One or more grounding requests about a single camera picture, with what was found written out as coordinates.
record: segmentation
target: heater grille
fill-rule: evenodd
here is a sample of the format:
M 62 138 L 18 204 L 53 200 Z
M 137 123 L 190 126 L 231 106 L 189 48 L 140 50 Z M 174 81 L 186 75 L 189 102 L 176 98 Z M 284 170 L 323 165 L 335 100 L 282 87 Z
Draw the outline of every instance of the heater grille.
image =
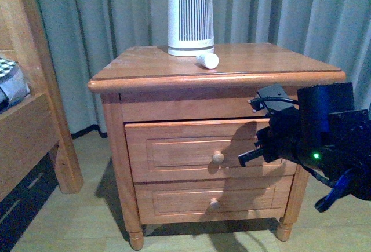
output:
M 180 41 L 214 38 L 212 0 L 179 0 L 179 13 Z

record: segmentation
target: nightstand top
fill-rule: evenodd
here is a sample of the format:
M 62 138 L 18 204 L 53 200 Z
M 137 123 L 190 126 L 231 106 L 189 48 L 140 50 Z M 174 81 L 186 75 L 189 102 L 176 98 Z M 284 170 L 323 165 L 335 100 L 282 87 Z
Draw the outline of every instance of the nightstand top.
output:
M 202 67 L 195 57 L 171 56 L 166 51 L 166 46 L 129 48 L 92 78 L 89 89 L 109 93 L 257 83 L 303 85 L 304 81 L 313 85 L 345 79 L 337 67 L 270 43 L 216 45 L 219 65 L 213 70 Z

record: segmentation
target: small white object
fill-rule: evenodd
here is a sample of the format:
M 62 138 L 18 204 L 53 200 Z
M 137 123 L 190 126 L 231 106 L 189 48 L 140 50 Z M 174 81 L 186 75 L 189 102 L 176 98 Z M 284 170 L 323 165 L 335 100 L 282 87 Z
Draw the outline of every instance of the small white object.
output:
M 210 70 L 216 68 L 219 64 L 219 57 L 214 53 L 206 53 L 196 57 L 197 62 Z

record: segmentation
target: drawer knob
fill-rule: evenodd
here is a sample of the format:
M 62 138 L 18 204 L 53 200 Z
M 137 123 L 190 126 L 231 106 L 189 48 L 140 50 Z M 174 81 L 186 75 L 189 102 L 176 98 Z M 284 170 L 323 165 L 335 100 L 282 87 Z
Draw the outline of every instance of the drawer knob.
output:
M 216 198 L 211 199 L 210 201 L 210 208 L 213 210 L 220 209 L 220 203 Z
M 214 152 L 212 161 L 216 164 L 221 164 L 224 161 L 224 155 L 221 153 L 221 151 Z

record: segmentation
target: wooden nightstand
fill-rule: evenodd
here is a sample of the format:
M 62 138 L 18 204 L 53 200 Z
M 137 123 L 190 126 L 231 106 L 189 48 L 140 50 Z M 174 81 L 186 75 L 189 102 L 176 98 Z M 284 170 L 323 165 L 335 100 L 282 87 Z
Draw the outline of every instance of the wooden nightstand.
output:
M 142 224 L 275 217 L 286 241 L 308 174 L 284 159 L 239 166 L 253 148 L 263 113 L 248 100 L 279 83 L 296 90 L 340 82 L 334 66 L 269 43 L 216 45 L 220 63 L 201 67 L 166 47 L 130 48 L 93 77 L 106 116 L 125 226 L 135 250 Z

